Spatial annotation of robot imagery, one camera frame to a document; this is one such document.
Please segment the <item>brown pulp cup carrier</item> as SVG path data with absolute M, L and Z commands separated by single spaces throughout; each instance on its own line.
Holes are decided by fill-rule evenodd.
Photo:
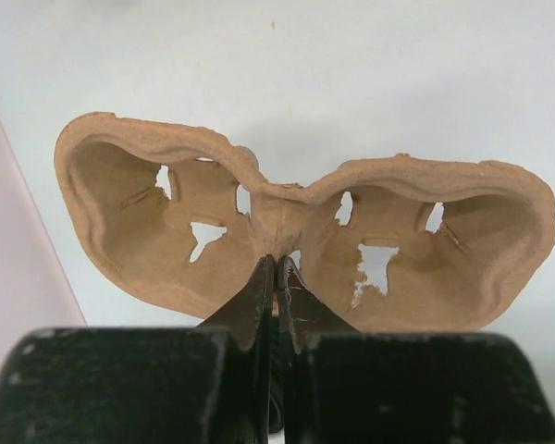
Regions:
M 296 252 L 304 283 L 359 330 L 475 330 L 510 307 L 555 244 L 549 185 L 496 161 L 398 154 L 279 184 L 210 129 L 90 113 L 60 133 L 55 172 L 100 272 L 202 319 L 261 257 Z

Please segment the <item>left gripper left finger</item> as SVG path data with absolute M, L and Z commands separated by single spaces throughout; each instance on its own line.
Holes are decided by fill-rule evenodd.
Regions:
M 268 433 L 275 259 L 259 259 L 244 287 L 197 328 L 221 336 L 211 435 Z

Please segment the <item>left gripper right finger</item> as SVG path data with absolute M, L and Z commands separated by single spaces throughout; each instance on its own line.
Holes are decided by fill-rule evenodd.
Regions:
M 358 332 L 307 288 L 289 256 L 277 265 L 277 299 L 285 433 L 347 435 Z

